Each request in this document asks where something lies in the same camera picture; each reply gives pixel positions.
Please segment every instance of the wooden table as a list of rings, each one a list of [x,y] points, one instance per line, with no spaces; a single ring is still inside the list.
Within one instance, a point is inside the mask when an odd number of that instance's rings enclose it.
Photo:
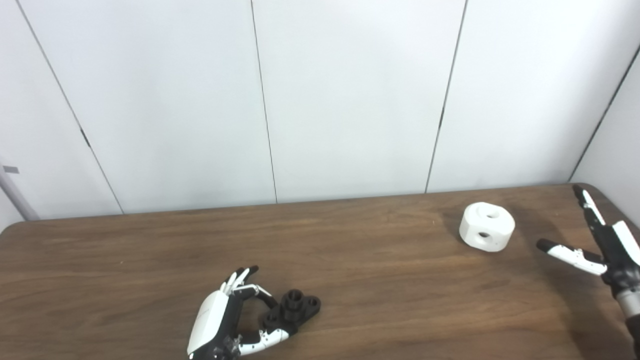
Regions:
[[[516,220],[502,252],[458,240],[477,201]],[[323,307],[251,359],[632,359],[608,287],[541,237],[597,250],[569,185],[25,222],[0,236],[0,354],[185,359],[203,299],[258,264],[278,298]],[[265,311],[246,303],[241,327]]]

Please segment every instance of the white cylindrical block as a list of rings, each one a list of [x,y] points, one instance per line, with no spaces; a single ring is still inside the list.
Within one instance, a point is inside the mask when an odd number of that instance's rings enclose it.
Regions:
[[[465,209],[460,236],[470,246],[496,252],[507,246],[515,227],[515,220],[503,207],[475,202]]]

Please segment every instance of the black 3d-printed part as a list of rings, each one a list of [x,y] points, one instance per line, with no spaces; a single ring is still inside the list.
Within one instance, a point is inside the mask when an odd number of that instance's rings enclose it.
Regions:
[[[304,296],[297,289],[289,290],[282,296],[280,304],[271,309],[262,321],[268,333],[275,329],[283,329],[292,336],[298,327],[314,317],[320,311],[320,299],[315,296]]]
[[[634,339],[634,352],[636,358],[640,359],[640,315],[635,315],[627,319],[627,329]]]

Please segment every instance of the white wall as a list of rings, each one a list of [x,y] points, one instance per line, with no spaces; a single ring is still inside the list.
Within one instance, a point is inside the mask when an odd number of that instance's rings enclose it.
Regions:
[[[422,193],[463,0],[260,0],[279,201]]]
[[[126,213],[275,202],[249,0],[21,2]]]
[[[29,219],[563,183],[640,44],[633,0],[20,3],[92,145],[0,0]]]
[[[120,213],[13,0],[0,0],[0,114],[0,181],[30,220]]]
[[[638,19],[636,0],[470,0],[427,190],[565,183]]]
[[[597,187],[640,225],[639,156],[640,60],[636,59],[571,181]]]
[[[22,215],[20,215],[15,206],[13,206],[4,191],[0,189],[0,234],[2,234],[2,231],[9,225],[23,220]]]

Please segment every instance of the robotic arm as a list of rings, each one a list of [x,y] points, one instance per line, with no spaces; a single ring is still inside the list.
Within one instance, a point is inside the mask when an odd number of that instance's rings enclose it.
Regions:
[[[605,223],[587,190],[574,185],[573,192],[602,257],[547,239],[538,240],[537,247],[581,270],[599,275],[611,287],[611,294],[627,319],[636,357],[640,359],[640,247],[624,221],[613,225]]]
[[[204,300],[187,347],[190,360],[235,360],[272,347],[296,334],[299,326],[320,311],[320,300],[303,296],[300,290],[289,290],[278,304],[259,285],[245,285],[256,271],[257,266],[238,269]],[[243,303],[252,297],[263,301],[269,312],[260,330],[239,334]]]

